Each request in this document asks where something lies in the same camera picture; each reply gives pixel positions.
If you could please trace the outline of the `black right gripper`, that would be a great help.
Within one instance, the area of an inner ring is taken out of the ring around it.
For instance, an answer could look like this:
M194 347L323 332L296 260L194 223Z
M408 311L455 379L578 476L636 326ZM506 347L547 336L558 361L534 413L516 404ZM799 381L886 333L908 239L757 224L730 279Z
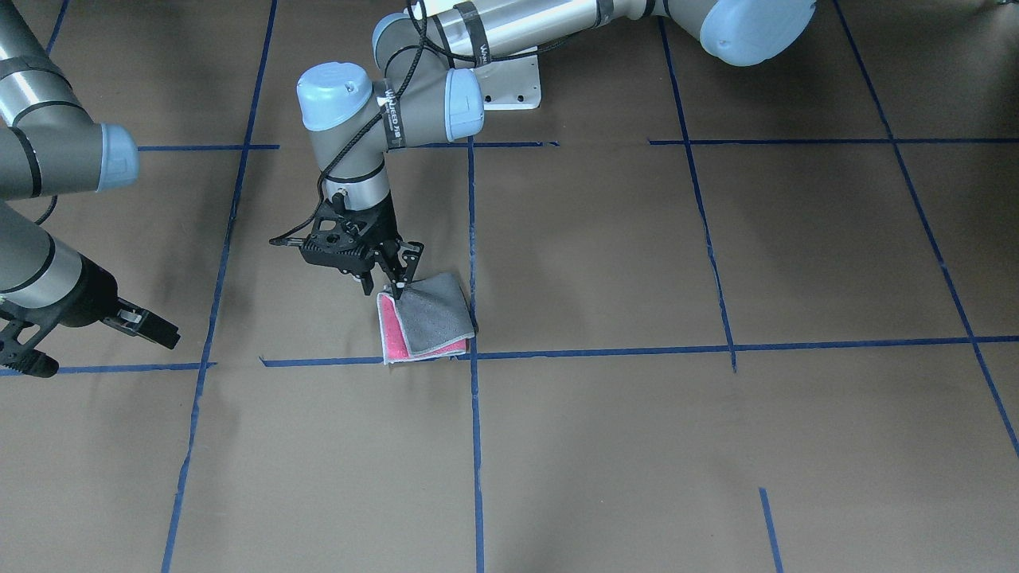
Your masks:
M59 255L35 283L2 294L1 363L39 378L58 373L59 363L40 349L56 326L69 329L102 322L125 335L167 349L181 340L179 329L163 317L118 296L114 276L91 259Z

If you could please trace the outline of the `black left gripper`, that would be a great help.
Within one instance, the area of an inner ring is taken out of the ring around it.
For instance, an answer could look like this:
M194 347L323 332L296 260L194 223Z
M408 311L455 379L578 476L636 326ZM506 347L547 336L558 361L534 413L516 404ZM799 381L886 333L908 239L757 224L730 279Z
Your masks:
M375 266L385 273L389 293L396 300L414 282L425 244L404 242L392 196L387 195L363 210L350 210L325 201L308 222L312 231L306 238L294 238L294 231L290 231L270 239L269 244L294 247L310 265L331 267L344 275L359 277L364 294L372 294L375 289L372 276Z

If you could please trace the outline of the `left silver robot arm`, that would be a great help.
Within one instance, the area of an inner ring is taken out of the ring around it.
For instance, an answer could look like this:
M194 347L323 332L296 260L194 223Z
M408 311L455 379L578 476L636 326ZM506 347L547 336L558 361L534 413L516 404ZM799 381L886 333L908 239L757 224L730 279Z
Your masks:
M372 272L394 296L412 282L424 247L398 232L385 154L480 133L486 97L477 70L556 49L620 18L669 18L714 57L738 68L785 51L811 22L812 1L463 1L429 14L422 1L379 21L372 80L357 63L326 62L296 81L303 126L319 168L315 211L270 239L306 263L353 276Z

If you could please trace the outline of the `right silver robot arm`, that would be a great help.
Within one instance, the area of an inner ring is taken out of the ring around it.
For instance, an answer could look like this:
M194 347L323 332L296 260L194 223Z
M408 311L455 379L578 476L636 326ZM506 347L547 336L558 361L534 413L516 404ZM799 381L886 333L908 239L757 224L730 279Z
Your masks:
M58 362L37 346L59 325L101 322L173 349L174 324L120 298L113 275L10 207L129 186L141 164L131 134L91 119L18 8L4 1L1 14L2 365L54 375Z

